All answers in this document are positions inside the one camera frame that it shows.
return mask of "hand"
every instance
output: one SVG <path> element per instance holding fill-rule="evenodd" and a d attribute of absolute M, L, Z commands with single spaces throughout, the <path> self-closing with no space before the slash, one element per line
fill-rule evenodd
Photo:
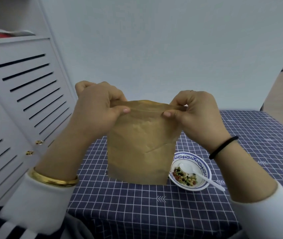
<path fill-rule="evenodd" d="M 226 130 L 213 95 L 204 91 L 184 90 L 171 105 L 188 105 L 187 111 L 169 110 L 163 113 L 177 119 L 185 134 L 212 153 L 231 136 Z"/>
<path fill-rule="evenodd" d="M 130 108 L 126 106 L 110 108 L 111 100 L 127 99 L 121 90 L 107 82 L 95 84 L 81 81 L 75 85 L 75 89 L 78 101 L 69 125 L 83 134 L 88 142 L 104 136 L 120 115 L 130 112 Z"/>

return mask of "grid pattern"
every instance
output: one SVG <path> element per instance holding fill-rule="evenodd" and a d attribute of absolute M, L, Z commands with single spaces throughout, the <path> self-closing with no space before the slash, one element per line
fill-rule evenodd
<path fill-rule="evenodd" d="M 221 111 L 231 135 L 283 185 L 283 125 L 265 112 Z M 176 151 L 188 151 L 209 165 L 212 180 L 225 186 L 207 151 L 181 134 Z M 80 183 L 68 212 L 84 220 L 96 238 L 228 238 L 240 230 L 228 190 L 199 192 L 167 185 L 136 185 L 107 177 L 106 137 L 91 145 L 79 170 Z"/>

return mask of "bracelet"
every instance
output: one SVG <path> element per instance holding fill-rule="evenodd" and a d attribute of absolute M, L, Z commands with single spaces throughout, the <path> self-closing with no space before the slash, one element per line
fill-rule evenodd
<path fill-rule="evenodd" d="M 217 156 L 217 154 L 224 149 L 229 143 L 233 142 L 234 140 L 239 139 L 238 136 L 235 137 L 231 137 L 230 139 L 228 139 L 227 141 L 225 141 L 223 144 L 220 145 L 220 147 L 218 147 L 213 153 L 210 154 L 209 159 L 214 159 L 215 156 Z"/>
<path fill-rule="evenodd" d="M 79 181 L 79 178 L 78 178 L 77 175 L 76 175 L 76 179 L 69 180 L 69 181 L 46 177 L 46 176 L 41 175 L 38 172 L 36 172 L 34 168 L 32 168 L 28 171 L 28 175 L 32 179 L 34 179 L 38 182 L 41 182 L 41 183 L 44 183 L 44 184 L 47 184 L 47 185 L 53 185 L 53 186 L 56 186 L 56 187 L 72 187 L 72 186 L 75 186 Z"/>

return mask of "spoon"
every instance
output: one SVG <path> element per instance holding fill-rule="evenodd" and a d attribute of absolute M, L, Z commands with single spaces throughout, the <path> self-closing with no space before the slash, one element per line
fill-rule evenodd
<path fill-rule="evenodd" d="M 221 185 L 217 184 L 216 182 L 212 181 L 211 179 L 208 179 L 207 177 L 204 177 L 203 175 L 196 173 L 195 171 L 193 171 L 191 166 L 187 166 L 183 163 L 179 164 L 179 167 L 181 168 L 181 170 L 183 172 L 186 172 L 188 174 L 195 174 L 197 175 L 199 178 L 202 178 L 203 180 L 207 181 L 209 184 L 213 185 L 214 187 L 216 187 L 217 189 L 221 190 L 221 191 L 226 191 Z"/>

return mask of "white sleeve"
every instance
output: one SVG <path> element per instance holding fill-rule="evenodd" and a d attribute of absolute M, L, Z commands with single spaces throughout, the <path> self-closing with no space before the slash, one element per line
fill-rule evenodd
<path fill-rule="evenodd" d="M 232 209 L 251 239 L 283 238 L 283 187 L 269 198 L 250 204 L 232 201 Z"/>
<path fill-rule="evenodd" d="M 46 185 L 26 174 L 0 211 L 0 218 L 49 235 L 61 227 L 74 188 Z"/>

